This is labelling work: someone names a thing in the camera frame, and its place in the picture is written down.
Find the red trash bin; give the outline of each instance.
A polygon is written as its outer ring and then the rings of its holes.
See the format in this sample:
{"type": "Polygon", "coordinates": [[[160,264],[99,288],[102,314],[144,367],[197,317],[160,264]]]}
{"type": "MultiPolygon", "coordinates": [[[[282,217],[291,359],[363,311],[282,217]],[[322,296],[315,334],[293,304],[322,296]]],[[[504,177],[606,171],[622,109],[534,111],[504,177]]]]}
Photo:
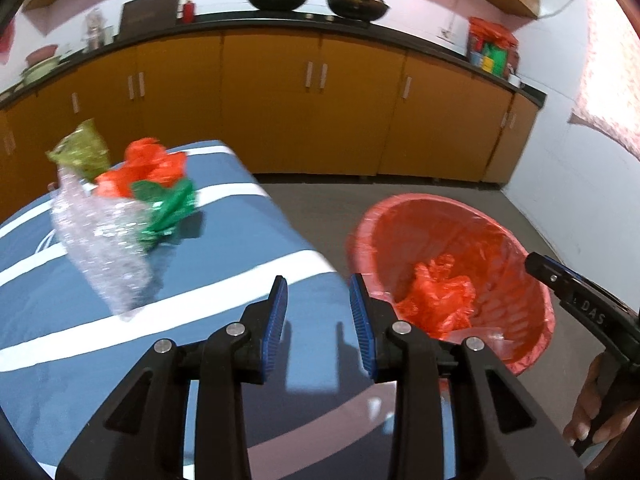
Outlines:
{"type": "Polygon", "coordinates": [[[556,325],[546,286],[525,272],[527,251],[498,222],[472,207],[430,194],[393,196],[364,215],[348,241],[351,270],[374,298],[395,305],[414,280],[416,263],[450,253],[452,276],[476,288],[473,326],[500,327],[514,342],[506,361],[516,375],[542,355],[556,325]]]}

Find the green bowl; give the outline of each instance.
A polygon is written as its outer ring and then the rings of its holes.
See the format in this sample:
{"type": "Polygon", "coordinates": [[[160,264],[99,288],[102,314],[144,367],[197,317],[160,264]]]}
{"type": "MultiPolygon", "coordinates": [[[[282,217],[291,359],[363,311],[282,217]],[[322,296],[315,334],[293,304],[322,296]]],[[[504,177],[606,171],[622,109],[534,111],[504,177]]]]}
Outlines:
{"type": "Polygon", "coordinates": [[[39,63],[36,63],[31,68],[28,68],[24,72],[22,72],[22,80],[25,85],[29,85],[41,77],[46,76],[49,72],[51,72],[55,67],[60,64],[60,56],[53,56],[49,59],[45,59],[39,63]]]}

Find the red bottle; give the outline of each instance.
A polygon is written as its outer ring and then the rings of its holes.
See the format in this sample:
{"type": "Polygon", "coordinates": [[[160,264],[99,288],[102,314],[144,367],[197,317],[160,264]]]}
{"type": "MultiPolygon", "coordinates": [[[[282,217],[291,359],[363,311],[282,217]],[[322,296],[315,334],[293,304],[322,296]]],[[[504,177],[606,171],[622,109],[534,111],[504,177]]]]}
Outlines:
{"type": "Polygon", "coordinates": [[[196,17],[196,4],[191,0],[187,0],[182,6],[182,22],[192,23],[196,17]]]}

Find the finger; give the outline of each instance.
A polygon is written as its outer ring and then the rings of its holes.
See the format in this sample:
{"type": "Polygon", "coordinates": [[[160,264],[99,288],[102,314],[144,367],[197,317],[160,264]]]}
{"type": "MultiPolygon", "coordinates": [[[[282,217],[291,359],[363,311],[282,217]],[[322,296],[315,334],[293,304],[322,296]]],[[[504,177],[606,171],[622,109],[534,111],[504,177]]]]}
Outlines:
{"type": "Polygon", "coordinates": [[[611,440],[602,449],[602,451],[598,453],[598,456],[596,458],[594,458],[591,461],[591,463],[586,467],[587,471],[593,471],[600,464],[602,464],[602,462],[604,462],[604,460],[607,458],[607,456],[609,456],[611,454],[611,451],[613,450],[613,448],[616,447],[616,444],[618,443],[619,440],[620,440],[620,437],[617,437],[617,438],[614,438],[613,440],[611,440]]]}
{"type": "Polygon", "coordinates": [[[584,384],[593,383],[600,375],[600,365],[602,364],[602,356],[604,354],[596,355],[595,359],[589,365],[589,371],[587,372],[587,378],[584,380],[584,384]]]}
{"type": "Polygon", "coordinates": [[[593,443],[599,444],[620,436],[629,427],[640,406],[640,401],[627,402],[593,435],[593,443]]]}
{"type": "Polygon", "coordinates": [[[574,428],[574,434],[579,440],[584,440],[589,436],[591,418],[580,404],[576,404],[574,416],[569,424],[574,428]]]}
{"type": "Polygon", "coordinates": [[[575,444],[575,441],[578,438],[575,436],[575,430],[571,423],[564,427],[564,430],[562,431],[562,438],[564,438],[564,441],[569,444],[569,446],[575,444]]]}
{"type": "Polygon", "coordinates": [[[600,412],[602,399],[600,398],[600,394],[598,393],[598,388],[595,381],[585,383],[576,403],[583,408],[584,412],[589,416],[591,420],[596,418],[596,416],[600,412]]]}

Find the window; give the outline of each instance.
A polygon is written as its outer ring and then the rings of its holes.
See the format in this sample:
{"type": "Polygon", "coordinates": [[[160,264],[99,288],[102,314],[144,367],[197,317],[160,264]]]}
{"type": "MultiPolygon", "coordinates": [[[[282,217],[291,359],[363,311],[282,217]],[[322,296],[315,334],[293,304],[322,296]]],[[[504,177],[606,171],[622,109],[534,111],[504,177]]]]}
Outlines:
{"type": "Polygon", "coordinates": [[[616,0],[587,0],[589,45],[574,115],[640,160],[640,38],[616,0]]]}

